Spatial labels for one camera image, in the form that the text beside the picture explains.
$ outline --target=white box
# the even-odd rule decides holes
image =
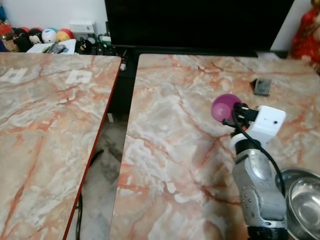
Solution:
[[[71,20],[69,28],[71,32],[76,34],[94,34],[95,22],[92,20]]]

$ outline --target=black tv screen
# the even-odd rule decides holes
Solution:
[[[105,0],[112,44],[269,50],[294,0]]]

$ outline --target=floor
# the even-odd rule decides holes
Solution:
[[[114,209],[117,183],[128,116],[115,116],[115,122],[105,120],[97,142],[100,154],[90,166],[82,188],[83,210],[81,240],[108,240]],[[67,240],[76,239],[78,210],[73,215]]]

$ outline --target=red table edge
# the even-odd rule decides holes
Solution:
[[[103,114],[103,116],[102,116],[102,120],[101,120],[101,123],[100,123],[100,126],[99,126],[99,130],[98,130],[97,135],[96,135],[96,137],[95,137],[95,140],[94,140],[94,143],[93,143],[93,147],[92,147],[92,150],[91,150],[91,154],[90,154],[88,163],[87,163],[87,165],[86,165],[86,167],[85,167],[84,174],[83,174],[83,177],[82,177],[82,180],[81,180],[81,183],[80,183],[80,187],[79,187],[78,193],[76,194],[76,197],[75,197],[75,200],[74,200],[74,204],[73,204],[73,207],[72,207],[70,216],[69,216],[69,221],[68,221],[68,223],[67,223],[67,225],[66,225],[66,228],[65,228],[65,231],[64,231],[64,235],[63,235],[63,239],[62,239],[62,240],[66,240],[66,239],[67,239],[67,236],[68,236],[68,233],[69,233],[70,225],[71,225],[72,218],[73,218],[74,213],[75,213],[75,210],[76,210],[76,206],[77,206],[77,203],[78,203],[78,199],[79,199],[80,193],[81,193],[81,191],[82,191],[82,187],[84,186],[84,183],[85,183],[85,179],[86,179],[86,175],[87,175],[87,172],[88,172],[88,169],[89,169],[89,166],[90,166],[90,162],[91,162],[91,160],[92,160],[92,157],[93,157],[94,154],[95,154],[95,149],[96,149],[96,145],[97,145],[97,142],[98,142],[98,138],[99,138],[99,135],[100,135],[102,126],[104,125],[105,118],[106,118],[107,111],[108,111],[109,104],[110,104],[110,100],[111,100],[112,94],[113,94],[113,92],[114,92],[116,83],[117,83],[117,81],[118,81],[119,72],[120,72],[120,65],[121,65],[121,62],[120,62],[120,64],[119,64],[118,72],[117,72],[117,74],[116,74],[115,81],[114,81],[114,84],[113,84],[113,86],[112,86],[112,90],[111,90],[111,93],[110,93],[110,96],[109,96],[109,99],[108,99],[108,103],[106,104],[106,108],[105,108],[104,114]]]

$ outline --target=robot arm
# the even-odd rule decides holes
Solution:
[[[276,187],[268,157],[258,147],[265,147],[278,133],[286,113],[268,106],[252,110],[242,103],[236,103],[233,110],[238,124],[255,141],[237,129],[231,134],[237,154],[232,175],[240,192],[249,239],[287,240],[286,201]],[[235,127],[228,119],[223,124]]]

